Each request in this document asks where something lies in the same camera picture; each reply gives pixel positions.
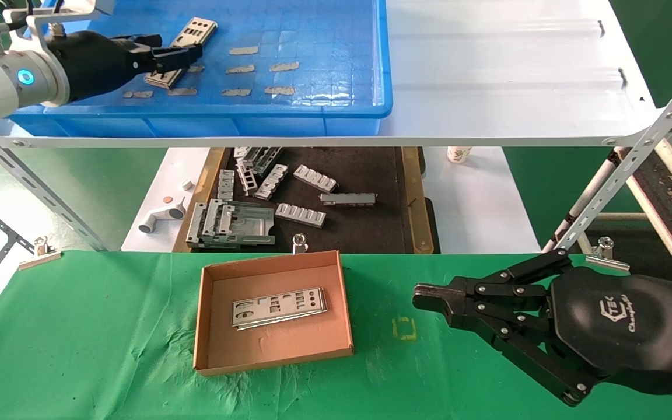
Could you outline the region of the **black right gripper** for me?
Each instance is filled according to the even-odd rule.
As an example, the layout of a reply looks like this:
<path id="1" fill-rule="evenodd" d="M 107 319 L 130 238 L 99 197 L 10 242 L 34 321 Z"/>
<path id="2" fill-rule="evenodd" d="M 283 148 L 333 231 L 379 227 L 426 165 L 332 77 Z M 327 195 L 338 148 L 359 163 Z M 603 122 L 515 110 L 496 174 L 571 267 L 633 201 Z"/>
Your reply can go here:
<path id="1" fill-rule="evenodd" d="M 536 309 L 550 291 L 557 337 L 600 381 L 672 396 L 672 280 L 571 268 L 568 251 L 555 249 L 482 278 L 454 276 L 446 285 L 416 284 L 413 305 L 445 317 L 450 328 L 477 334 L 557 399 L 575 407 L 592 393 L 595 376 L 571 369 L 542 350 L 544 338 L 513 321 L 512 311 L 465 304 L 469 300 Z M 555 276 L 549 291 L 540 284 Z"/>

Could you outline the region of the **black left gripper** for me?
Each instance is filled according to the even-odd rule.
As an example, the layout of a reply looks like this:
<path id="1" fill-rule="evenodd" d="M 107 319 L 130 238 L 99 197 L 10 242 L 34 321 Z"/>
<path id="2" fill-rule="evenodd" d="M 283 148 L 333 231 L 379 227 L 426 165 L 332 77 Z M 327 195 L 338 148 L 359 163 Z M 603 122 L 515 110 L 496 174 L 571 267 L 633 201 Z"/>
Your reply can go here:
<path id="1" fill-rule="evenodd" d="M 74 103 L 113 92 L 137 74 L 166 74 L 189 69 L 202 58 L 203 45 L 161 48 L 159 34 L 108 38 L 93 31 L 50 37 L 50 51 L 61 64 Z"/>

